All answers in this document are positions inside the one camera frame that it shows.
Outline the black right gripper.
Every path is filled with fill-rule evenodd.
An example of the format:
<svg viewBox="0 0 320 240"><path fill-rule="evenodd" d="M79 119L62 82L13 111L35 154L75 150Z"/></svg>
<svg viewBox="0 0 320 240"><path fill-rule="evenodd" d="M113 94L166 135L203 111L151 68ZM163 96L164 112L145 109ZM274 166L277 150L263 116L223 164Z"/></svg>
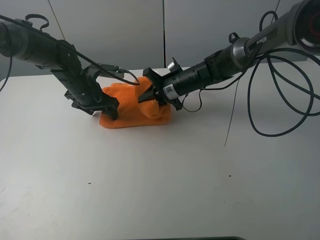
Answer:
<svg viewBox="0 0 320 240"><path fill-rule="evenodd" d="M176 91L171 83L165 83L166 78L171 79L174 74L174 72L171 72L161 76L150 67L144 69L142 75L151 82L151 86L138 97L138 103L156 100L159 106L170 104L177 111L181 110L183 105L179 100L179 95L176 94Z"/></svg>

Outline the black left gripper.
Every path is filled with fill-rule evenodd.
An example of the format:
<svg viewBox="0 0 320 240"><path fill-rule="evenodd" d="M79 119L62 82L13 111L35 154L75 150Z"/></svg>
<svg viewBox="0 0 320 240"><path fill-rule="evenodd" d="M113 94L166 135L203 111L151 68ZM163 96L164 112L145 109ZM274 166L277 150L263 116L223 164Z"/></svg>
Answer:
<svg viewBox="0 0 320 240"><path fill-rule="evenodd" d="M72 100L71 106L75 109L81 110L89 115L94 112L101 111L104 115L109 116L113 121L118 118L119 101L115 97L111 97L104 92L101 95L100 101L97 102L92 95L85 95L84 93L72 95L66 91L64 96L68 100Z"/></svg>

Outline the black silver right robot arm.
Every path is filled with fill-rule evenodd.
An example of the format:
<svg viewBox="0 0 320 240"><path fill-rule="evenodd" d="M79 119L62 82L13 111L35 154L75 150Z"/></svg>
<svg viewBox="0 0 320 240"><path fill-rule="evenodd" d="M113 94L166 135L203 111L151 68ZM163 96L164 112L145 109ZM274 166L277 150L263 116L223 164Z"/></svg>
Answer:
<svg viewBox="0 0 320 240"><path fill-rule="evenodd" d="M307 57L320 54L320 2L304 0L252 38L229 35L230 45L186 70L173 61L166 75L151 68L143 76L151 86L138 97L138 103L156 100L160 105L171 104L176 110L183 105L179 98L207 86L221 83L235 74L251 68L259 56L281 51L280 46L297 46L298 54Z"/></svg>

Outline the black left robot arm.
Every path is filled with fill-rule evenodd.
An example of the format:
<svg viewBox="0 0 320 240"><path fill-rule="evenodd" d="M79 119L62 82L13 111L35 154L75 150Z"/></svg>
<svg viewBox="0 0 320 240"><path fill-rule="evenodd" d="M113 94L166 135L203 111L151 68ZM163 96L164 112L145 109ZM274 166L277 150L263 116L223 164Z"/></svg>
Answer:
<svg viewBox="0 0 320 240"><path fill-rule="evenodd" d="M104 93L97 82L99 75L110 75L106 65L94 63L82 68L74 45L34 28L30 18L38 18L38 15L29 14L25 19L16 20L1 17L1 55L50 70L66 88L64 96L72 101L73 108L89 115L101 111L115 120L119 102Z"/></svg>

